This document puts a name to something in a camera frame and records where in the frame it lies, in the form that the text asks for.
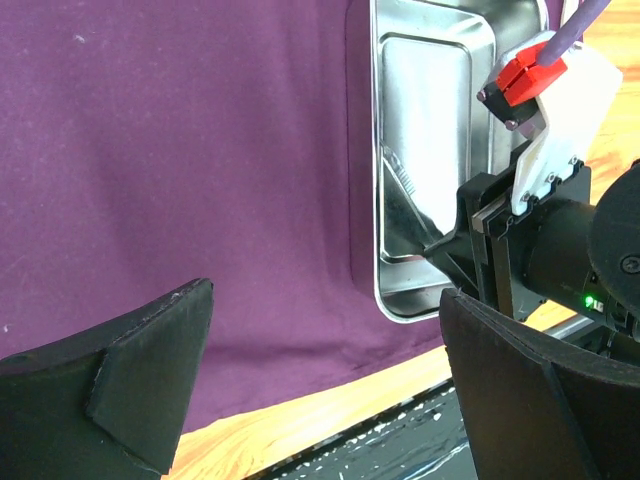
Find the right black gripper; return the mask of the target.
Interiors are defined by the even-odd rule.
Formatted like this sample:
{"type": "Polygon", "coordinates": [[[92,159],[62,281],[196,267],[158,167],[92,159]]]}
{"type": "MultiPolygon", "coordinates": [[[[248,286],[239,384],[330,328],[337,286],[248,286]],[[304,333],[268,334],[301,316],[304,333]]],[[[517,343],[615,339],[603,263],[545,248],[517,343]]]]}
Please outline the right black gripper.
{"type": "Polygon", "coordinates": [[[508,206],[513,168],[471,179],[456,192],[453,229],[423,257],[451,283],[521,321],[546,301],[633,340],[639,338],[639,166],[596,204],[583,164],[521,216],[508,206]]]}

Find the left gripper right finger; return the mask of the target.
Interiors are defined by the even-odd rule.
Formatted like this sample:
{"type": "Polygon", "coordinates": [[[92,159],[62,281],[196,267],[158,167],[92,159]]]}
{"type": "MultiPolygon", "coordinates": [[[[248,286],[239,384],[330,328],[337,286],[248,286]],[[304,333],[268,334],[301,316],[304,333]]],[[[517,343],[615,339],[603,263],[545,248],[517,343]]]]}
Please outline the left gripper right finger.
{"type": "Polygon", "coordinates": [[[439,320],[481,479],[636,479],[639,368],[446,289],[439,320]]]}

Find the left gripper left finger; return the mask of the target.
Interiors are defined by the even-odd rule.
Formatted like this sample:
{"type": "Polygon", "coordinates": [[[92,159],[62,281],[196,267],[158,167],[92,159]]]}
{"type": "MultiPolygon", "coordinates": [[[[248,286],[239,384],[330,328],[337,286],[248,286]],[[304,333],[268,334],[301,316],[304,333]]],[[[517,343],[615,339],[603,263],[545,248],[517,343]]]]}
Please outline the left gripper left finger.
{"type": "Polygon", "coordinates": [[[209,335],[200,278],[1,361],[4,479],[159,479],[176,454],[209,335]]]}

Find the steel scalpel handle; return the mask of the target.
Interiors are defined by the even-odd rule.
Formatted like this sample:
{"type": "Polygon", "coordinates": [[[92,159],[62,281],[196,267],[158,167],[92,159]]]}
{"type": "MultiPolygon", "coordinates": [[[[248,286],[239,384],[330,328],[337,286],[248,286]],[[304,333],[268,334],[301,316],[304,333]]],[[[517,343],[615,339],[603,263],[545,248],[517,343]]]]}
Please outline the steel scalpel handle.
{"type": "Polygon", "coordinates": [[[385,168],[385,218],[390,230],[418,248],[425,249],[440,240],[443,233],[418,208],[415,186],[396,153],[382,143],[381,154],[385,168]]]}

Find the steel instrument tray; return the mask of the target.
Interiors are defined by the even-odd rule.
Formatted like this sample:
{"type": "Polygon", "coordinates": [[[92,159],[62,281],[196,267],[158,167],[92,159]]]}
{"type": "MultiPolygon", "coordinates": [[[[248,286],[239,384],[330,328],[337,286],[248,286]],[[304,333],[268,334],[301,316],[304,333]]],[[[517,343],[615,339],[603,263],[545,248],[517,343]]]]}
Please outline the steel instrument tray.
{"type": "Polygon", "coordinates": [[[385,218],[381,144],[399,157],[418,208],[443,236],[456,192],[507,167],[521,142],[476,95],[499,57],[545,30],[543,1],[375,1],[371,12],[374,172],[373,293],[395,323],[434,318],[448,277],[385,218]]]}

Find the purple surgical wrap cloth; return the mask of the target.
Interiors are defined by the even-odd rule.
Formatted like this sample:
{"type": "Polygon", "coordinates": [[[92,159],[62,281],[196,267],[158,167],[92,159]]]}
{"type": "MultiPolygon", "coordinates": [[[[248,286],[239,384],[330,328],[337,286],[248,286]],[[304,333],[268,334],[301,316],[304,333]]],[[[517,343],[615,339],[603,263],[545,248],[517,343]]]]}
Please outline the purple surgical wrap cloth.
{"type": "Polygon", "coordinates": [[[209,278],[193,431],[435,348],[351,276],[368,34],[364,1],[3,2],[2,354],[209,278]]]}

